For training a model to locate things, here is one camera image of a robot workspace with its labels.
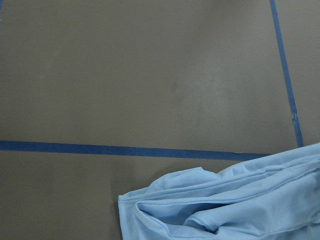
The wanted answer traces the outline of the light blue t-shirt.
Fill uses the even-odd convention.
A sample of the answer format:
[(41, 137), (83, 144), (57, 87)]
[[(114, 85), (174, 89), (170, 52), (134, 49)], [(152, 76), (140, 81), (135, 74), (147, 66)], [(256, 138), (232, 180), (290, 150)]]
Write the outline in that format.
[(320, 146), (168, 173), (118, 209), (125, 240), (317, 240)]

